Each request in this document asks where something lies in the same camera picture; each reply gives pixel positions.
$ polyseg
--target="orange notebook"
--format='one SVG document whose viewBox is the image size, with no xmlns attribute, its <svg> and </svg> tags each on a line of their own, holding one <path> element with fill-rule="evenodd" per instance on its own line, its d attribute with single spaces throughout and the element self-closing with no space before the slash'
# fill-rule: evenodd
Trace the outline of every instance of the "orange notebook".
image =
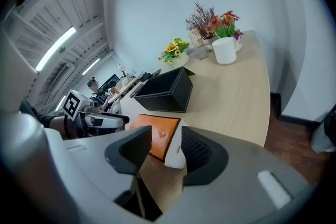
<svg viewBox="0 0 336 224">
<path fill-rule="evenodd" d="M 150 154 L 164 162 L 170 142 L 181 119 L 166 118 L 140 114 L 132 123 L 130 129 L 141 126 L 152 126 L 152 148 Z"/>
</svg>

